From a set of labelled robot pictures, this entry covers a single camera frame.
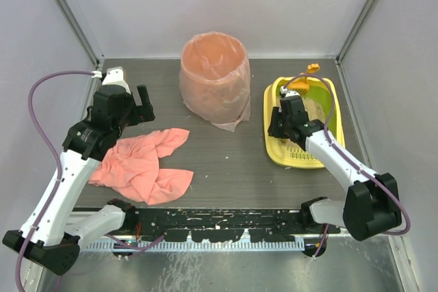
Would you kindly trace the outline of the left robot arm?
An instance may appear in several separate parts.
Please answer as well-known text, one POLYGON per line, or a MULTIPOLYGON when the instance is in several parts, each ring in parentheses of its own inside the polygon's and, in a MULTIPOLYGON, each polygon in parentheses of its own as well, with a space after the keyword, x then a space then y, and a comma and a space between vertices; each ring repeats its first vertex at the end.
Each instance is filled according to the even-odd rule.
POLYGON ((3 244, 57 276, 68 272, 87 245, 115 230, 138 225, 136 208, 122 200, 110 200, 102 209, 67 226, 85 184, 115 146, 126 127, 155 119, 145 85, 137 87, 141 103, 125 87, 101 86, 93 95, 86 117, 67 133, 56 171, 32 215, 18 230, 9 230, 3 244))

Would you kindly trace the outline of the orange litter scoop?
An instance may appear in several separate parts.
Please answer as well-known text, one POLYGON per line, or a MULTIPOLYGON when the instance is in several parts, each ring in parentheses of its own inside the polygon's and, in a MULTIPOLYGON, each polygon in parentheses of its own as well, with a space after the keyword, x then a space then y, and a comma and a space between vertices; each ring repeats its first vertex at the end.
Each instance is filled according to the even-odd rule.
POLYGON ((281 92, 286 93, 289 91, 294 91, 299 93, 301 96, 305 95, 310 90, 310 85, 309 82, 307 81, 308 75, 312 75, 316 73, 317 71, 319 71, 319 69, 320 69, 319 64, 308 65, 306 71, 300 74, 300 75, 304 75, 304 77, 300 77, 299 79, 286 83, 281 88, 281 92))

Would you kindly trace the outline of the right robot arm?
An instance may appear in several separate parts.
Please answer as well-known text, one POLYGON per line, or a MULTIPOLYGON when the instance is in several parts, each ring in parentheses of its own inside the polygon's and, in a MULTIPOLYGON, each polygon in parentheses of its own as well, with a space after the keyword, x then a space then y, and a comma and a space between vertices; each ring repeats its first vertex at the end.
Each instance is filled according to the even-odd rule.
POLYGON ((310 120, 302 97, 288 92, 273 107, 268 135, 288 139, 318 159, 346 192, 343 201, 319 197, 302 203, 304 226, 345 228, 357 241, 391 233, 402 223, 395 178, 378 174, 351 155, 320 120, 310 120))

